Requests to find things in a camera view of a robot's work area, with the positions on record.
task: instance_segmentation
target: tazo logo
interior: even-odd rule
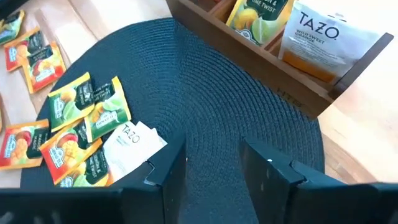
[[[315,23],[314,25],[314,21],[312,18],[309,19],[308,15],[304,12],[301,12],[301,14],[303,16],[301,17],[300,24],[310,27],[312,31],[315,31],[319,34],[324,34],[331,39],[336,39],[340,34],[339,30],[336,27],[327,27],[327,24],[324,22],[318,22],[318,24]]]

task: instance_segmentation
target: white tea packet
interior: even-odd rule
[[[282,38],[279,59],[334,84],[376,43],[381,34],[364,28],[357,23],[357,19],[350,20],[330,12],[328,7],[321,7],[327,4],[306,2],[294,2]]]

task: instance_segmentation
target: lime illustration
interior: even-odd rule
[[[258,18],[253,22],[251,31],[253,33],[254,39],[260,44],[265,43],[266,40],[269,38],[269,28],[267,22],[263,21],[261,18]]]
[[[123,100],[117,93],[104,101],[103,108],[107,111],[115,111],[123,107]]]
[[[76,103],[71,101],[65,105],[63,109],[63,118],[65,120],[75,118],[79,115],[80,110],[76,107]]]

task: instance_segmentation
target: green tea packet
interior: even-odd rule
[[[49,93],[51,132],[87,116],[94,109],[90,74]]]
[[[85,117],[88,142],[114,130],[120,124],[131,120],[131,114],[118,77],[94,92],[95,107]]]
[[[25,12],[20,10],[6,18],[0,28],[0,45],[12,41],[18,36],[24,16]]]

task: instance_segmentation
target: orange tea packet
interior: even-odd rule
[[[101,148],[68,174],[57,187],[104,187],[108,179],[108,164]]]
[[[66,70],[55,42],[27,56],[22,66],[30,94],[59,79]]]
[[[43,160],[39,147],[49,134],[47,119],[7,127],[0,152],[0,170],[39,166]]]
[[[87,141],[86,124],[83,119],[65,126],[44,143],[40,151],[50,170],[54,185],[73,172],[101,144],[101,139],[93,143]]]
[[[13,71],[22,66],[22,61],[28,55],[42,48],[42,46],[43,37],[38,27],[18,37],[18,39],[6,43],[4,45],[4,53],[6,54],[7,71]]]

